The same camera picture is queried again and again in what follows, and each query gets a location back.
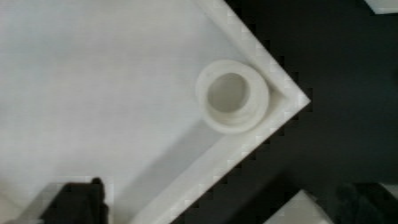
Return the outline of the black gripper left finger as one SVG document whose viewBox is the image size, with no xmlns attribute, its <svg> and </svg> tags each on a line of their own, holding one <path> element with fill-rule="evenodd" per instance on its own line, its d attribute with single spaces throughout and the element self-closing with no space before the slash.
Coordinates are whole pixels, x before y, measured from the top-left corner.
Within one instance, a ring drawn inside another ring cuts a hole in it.
<svg viewBox="0 0 398 224">
<path fill-rule="evenodd" d="M 109 224 L 105 184 L 100 178 L 89 183 L 68 183 L 39 216 L 43 224 Z"/>
</svg>

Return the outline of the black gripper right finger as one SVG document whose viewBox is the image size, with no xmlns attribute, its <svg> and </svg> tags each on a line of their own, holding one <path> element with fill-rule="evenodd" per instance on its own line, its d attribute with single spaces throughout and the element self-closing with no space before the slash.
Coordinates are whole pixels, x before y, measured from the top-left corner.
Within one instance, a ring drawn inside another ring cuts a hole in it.
<svg viewBox="0 0 398 224">
<path fill-rule="evenodd" d="M 398 199 L 379 183 L 338 188 L 338 224 L 398 224 Z"/>
</svg>

